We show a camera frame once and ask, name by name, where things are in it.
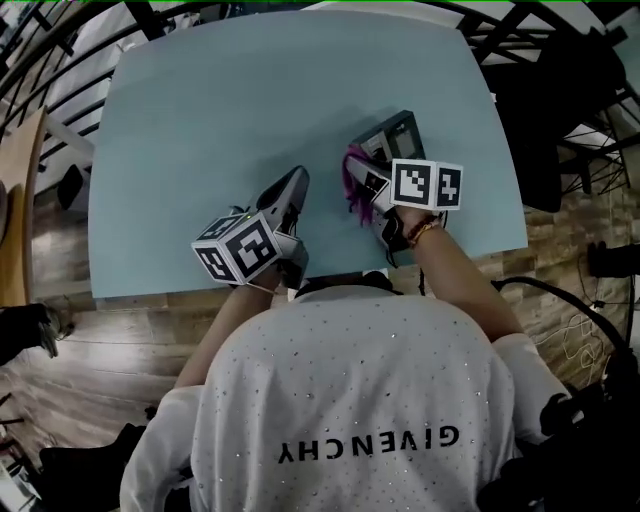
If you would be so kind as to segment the person's left forearm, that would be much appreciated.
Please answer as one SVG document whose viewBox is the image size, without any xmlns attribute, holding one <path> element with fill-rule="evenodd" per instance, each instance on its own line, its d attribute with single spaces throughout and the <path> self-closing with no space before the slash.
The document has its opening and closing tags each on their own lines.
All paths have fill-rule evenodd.
<svg viewBox="0 0 640 512">
<path fill-rule="evenodd" d="M 174 387 L 203 385 L 216 354 L 243 323 L 268 310 L 281 274 L 271 265 L 249 284 L 232 290 L 213 323 L 181 370 Z"/>
</svg>

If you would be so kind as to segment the black railing with wooden handrail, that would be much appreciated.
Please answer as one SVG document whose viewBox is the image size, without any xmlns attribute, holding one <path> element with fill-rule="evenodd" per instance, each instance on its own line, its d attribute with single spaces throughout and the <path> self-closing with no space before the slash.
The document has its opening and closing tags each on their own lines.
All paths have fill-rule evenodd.
<svg viewBox="0 0 640 512">
<path fill-rule="evenodd" d="M 569 29 L 569 23 L 561 21 L 559 14 L 553 14 L 548 7 L 544 7 L 539 2 L 509 2 L 508 12 L 498 19 L 496 16 L 485 14 L 479 10 L 451 2 L 409 2 L 415 5 L 433 7 L 438 11 L 456 13 L 461 16 L 455 25 L 455 29 L 463 34 L 467 44 L 471 47 L 472 53 L 481 67 L 482 73 L 487 80 L 489 89 L 497 94 L 497 101 L 502 100 L 502 107 L 499 112 L 506 112 L 511 115 L 512 120 L 506 121 L 507 127 L 515 129 L 516 111 L 519 112 L 518 119 L 533 120 L 533 114 L 542 113 L 542 107 L 558 107 L 561 113 L 567 114 L 564 121 L 569 125 L 569 114 L 575 114 L 578 121 L 588 121 L 596 113 L 604 111 L 613 105 L 619 105 L 623 111 L 627 112 L 636 123 L 640 125 L 640 85 L 631 84 L 631 71 L 625 71 L 626 82 L 621 85 L 620 70 L 623 66 L 622 57 L 612 56 L 614 52 L 614 42 L 621 44 L 625 40 L 630 42 L 630 33 L 625 32 L 621 26 L 612 31 L 605 30 L 602 34 L 596 28 L 591 28 L 591 32 L 586 35 L 576 35 L 577 29 Z M 13 120 L 18 117 L 16 127 L 19 127 L 26 117 L 31 102 L 38 96 L 46 96 L 51 84 L 60 77 L 69 73 L 72 69 L 93 57 L 99 51 L 115 45 L 125 36 L 141 32 L 147 40 L 154 40 L 163 36 L 160 30 L 169 25 L 169 20 L 182 14 L 201 14 L 205 8 L 217 8 L 226 6 L 222 10 L 227 14 L 234 12 L 240 3 L 197 3 L 186 2 L 182 5 L 170 8 L 165 11 L 154 11 L 149 2 L 126 2 L 127 8 L 133 6 L 132 16 L 134 22 L 125 28 L 119 29 L 114 34 L 103 38 L 103 40 L 91 46 L 83 53 L 77 54 L 72 61 L 58 69 L 46 80 L 40 83 L 40 75 L 34 79 L 33 90 L 27 95 L 22 103 L 16 105 L 17 95 L 22 87 L 25 77 L 37 62 L 46 56 L 47 62 L 50 54 L 56 47 L 63 49 L 63 53 L 73 57 L 74 53 L 67 39 L 75 34 L 80 28 L 90 20 L 105 12 L 107 7 L 114 4 L 86 4 L 80 11 L 71 15 L 68 20 L 59 24 L 51 24 L 44 17 L 40 16 L 39 5 L 34 5 L 25 15 L 23 20 L 40 16 L 41 26 L 47 26 L 49 35 L 41 42 L 31 48 L 28 52 L 21 54 L 21 58 L 11 67 L 6 67 L 6 55 L 9 47 L 18 38 L 18 32 L 23 28 L 16 29 L 14 39 L 8 46 L 0 52 L 0 63 L 4 66 L 0 73 L 0 93 L 14 90 L 14 98 L 10 101 L 7 113 L 4 114 L 0 122 L 0 144 L 3 138 L 11 133 L 8 130 Z M 534 16 L 547 25 L 550 29 L 544 28 L 519 28 L 520 24 L 529 16 Z M 585 51 L 593 49 L 594 57 L 582 57 L 578 55 L 578 50 Z M 537 60 L 530 60 L 528 57 L 517 55 L 516 51 L 539 51 Z M 506 63 L 487 64 L 485 61 L 491 55 L 497 55 L 506 59 Z M 639 116 L 634 111 L 629 110 L 625 101 L 636 104 Z"/>
</svg>

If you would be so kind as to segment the black stool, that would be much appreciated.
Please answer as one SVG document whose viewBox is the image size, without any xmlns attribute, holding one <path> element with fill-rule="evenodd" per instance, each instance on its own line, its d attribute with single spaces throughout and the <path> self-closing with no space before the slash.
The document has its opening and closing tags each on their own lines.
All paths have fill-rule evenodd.
<svg viewBox="0 0 640 512">
<path fill-rule="evenodd" d="M 90 170 L 71 165 L 58 183 L 57 199 L 64 211 L 88 212 Z"/>
</svg>

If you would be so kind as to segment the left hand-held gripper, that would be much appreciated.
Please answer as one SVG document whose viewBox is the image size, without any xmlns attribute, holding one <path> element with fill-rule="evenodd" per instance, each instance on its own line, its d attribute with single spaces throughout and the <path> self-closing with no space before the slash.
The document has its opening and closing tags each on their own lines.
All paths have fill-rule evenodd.
<svg viewBox="0 0 640 512">
<path fill-rule="evenodd" d="M 307 169 L 294 167 L 260 194 L 256 209 L 275 215 L 292 207 L 295 225 L 309 184 Z M 248 284 L 275 264 L 280 269 L 282 285 L 297 289 L 308 263 L 303 242 L 272 228 L 261 212 L 217 218 L 192 242 L 191 248 L 209 276 L 228 285 Z"/>
</svg>

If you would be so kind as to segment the black bag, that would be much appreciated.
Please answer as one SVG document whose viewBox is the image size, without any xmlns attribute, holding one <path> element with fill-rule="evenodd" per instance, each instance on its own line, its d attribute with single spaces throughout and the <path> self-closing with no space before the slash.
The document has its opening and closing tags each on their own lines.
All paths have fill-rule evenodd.
<svg viewBox="0 0 640 512">
<path fill-rule="evenodd" d="M 518 443 L 481 512 L 640 512 L 640 388 L 555 395 L 540 420 L 546 439 Z"/>
</svg>

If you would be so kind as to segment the person's right forearm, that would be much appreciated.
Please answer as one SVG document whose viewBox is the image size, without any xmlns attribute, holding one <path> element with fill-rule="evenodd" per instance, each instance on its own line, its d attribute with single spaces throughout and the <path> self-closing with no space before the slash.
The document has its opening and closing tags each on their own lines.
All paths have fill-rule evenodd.
<svg viewBox="0 0 640 512">
<path fill-rule="evenodd" d="M 469 315 L 494 342 L 523 329 L 506 300 L 427 210 L 398 206 L 403 236 L 435 297 Z"/>
</svg>

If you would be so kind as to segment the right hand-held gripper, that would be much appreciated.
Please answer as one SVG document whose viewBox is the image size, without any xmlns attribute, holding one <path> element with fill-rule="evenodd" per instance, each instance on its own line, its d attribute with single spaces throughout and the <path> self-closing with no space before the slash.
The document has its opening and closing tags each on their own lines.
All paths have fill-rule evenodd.
<svg viewBox="0 0 640 512">
<path fill-rule="evenodd" d="M 346 169 L 372 201 L 372 228 L 389 253 L 408 248 L 402 236 L 403 224 L 396 207 L 413 207 L 435 212 L 459 210 L 463 167 L 444 162 L 394 159 L 391 170 L 364 157 L 346 157 Z"/>
</svg>

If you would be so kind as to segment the black office chair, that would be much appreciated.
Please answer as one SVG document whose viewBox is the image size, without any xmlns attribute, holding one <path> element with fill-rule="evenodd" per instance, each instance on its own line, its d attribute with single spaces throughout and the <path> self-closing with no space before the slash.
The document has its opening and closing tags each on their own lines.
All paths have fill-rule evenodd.
<svg viewBox="0 0 640 512">
<path fill-rule="evenodd" d="M 26 471 L 36 500 L 29 512 L 115 512 L 125 467 L 144 431 L 143 425 L 127 423 L 105 446 L 45 447 L 39 467 L 15 438 L 0 435 L 0 456 L 14 456 Z"/>
<path fill-rule="evenodd" d="M 556 31 L 533 63 L 483 71 L 507 138 L 522 203 L 555 213 L 563 174 L 586 175 L 588 158 L 560 161 L 558 146 L 582 122 L 614 104 L 626 84 L 624 65 L 607 38 Z"/>
</svg>

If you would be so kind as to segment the light wooden table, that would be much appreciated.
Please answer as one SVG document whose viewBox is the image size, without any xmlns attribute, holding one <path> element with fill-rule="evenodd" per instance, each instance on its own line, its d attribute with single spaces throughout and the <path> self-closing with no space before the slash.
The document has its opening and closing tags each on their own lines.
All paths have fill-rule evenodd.
<svg viewBox="0 0 640 512">
<path fill-rule="evenodd" d="M 31 300 L 34 189 L 45 121 L 46 110 L 41 108 L 0 144 L 0 182 L 9 198 L 0 242 L 0 306 L 20 306 Z"/>
</svg>

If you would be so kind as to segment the black box device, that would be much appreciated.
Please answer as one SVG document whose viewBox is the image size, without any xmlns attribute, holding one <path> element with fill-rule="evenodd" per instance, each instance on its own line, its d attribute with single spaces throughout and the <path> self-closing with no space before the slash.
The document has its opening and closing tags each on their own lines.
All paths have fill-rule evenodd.
<svg viewBox="0 0 640 512">
<path fill-rule="evenodd" d="M 605 242 L 590 243 L 587 264 L 591 276 L 625 278 L 640 275 L 640 243 L 608 248 Z"/>
</svg>

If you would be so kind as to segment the person's white shirt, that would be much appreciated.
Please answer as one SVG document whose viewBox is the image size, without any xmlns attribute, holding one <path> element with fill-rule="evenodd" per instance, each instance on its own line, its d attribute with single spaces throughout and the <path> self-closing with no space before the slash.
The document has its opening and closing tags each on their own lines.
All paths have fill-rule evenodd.
<svg viewBox="0 0 640 512">
<path fill-rule="evenodd" d="M 122 512 L 477 512 L 543 439 L 560 381 L 523 334 L 365 287 L 307 294 L 240 326 L 204 384 L 168 392 L 125 469 Z"/>
</svg>

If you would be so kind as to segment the purple cloth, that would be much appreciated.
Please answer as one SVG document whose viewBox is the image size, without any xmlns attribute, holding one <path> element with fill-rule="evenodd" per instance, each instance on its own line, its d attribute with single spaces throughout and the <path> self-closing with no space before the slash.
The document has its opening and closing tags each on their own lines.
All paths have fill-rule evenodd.
<svg viewBox="0 0 640 512">
<path fill-rule="evenodd" d="M 341 176 L 345 198 L 349 203 L 349 211 L 359 216 L 360 225 L 370 224 L 373 217 L 373 201 L 368 198 L 367 191 L 358 185 L 346 169 L 346 157 L 355 155 L 370 160 L 360 146 L 351 144 L 342 159 Z"/>
</svg>

